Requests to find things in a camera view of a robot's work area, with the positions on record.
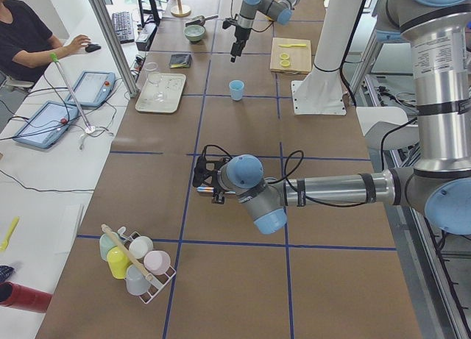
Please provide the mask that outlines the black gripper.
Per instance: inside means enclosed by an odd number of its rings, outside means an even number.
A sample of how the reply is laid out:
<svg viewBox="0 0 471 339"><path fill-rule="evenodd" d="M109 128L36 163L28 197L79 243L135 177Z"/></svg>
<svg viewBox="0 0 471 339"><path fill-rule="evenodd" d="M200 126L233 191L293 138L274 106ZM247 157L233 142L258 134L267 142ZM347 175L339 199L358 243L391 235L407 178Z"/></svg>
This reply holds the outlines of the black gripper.
<svg viewBox="0 0 471 339"><path fill-rule="evenodd" d="M218 179L213 177L211 180L211 186L220 190L228 190L221 186ZM224 204L225 203L225 192L224 191L214 191L211 199L212 204Z"/></svg>
<svg viewBox="0 0 471 339"><path fill-rule="evenodd" d="M241 26L235 28L236 41L232 44L230 62L234 63L236 58L241 56L245 44L249 40L250 33L250 28L243 28Z"/></svg>

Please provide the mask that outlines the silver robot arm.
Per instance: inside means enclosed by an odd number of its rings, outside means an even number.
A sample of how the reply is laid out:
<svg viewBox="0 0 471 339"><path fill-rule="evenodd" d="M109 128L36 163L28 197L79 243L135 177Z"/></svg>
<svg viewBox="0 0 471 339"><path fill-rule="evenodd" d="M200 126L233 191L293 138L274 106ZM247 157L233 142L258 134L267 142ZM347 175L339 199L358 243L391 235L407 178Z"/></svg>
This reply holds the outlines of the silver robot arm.
<svg viewBox="0 0 471 339"><path fill-rule="evenodd" d="M284 227L285 207L317 203L357 207L407 205L433 225L470 233L470 95L465 27L470 0L380 0L382 35L411 45L421 156L410 168L378 174L306 179L267 179L259 159L226 157L206 173L216 202L234 192L256 227L271 234Z"/></svg>
<svg viewBox="0 0 471 339"><path fill-rule="evenodd" d="M236 58L241 56L249 40L257 12L272 21L286 25L291 19L294 7L299 2L300 0L242 0L239 14L234 18L226 18L222 25L223 29L235 27L235 42L231 48L230 61L234 63Z"/></svg>

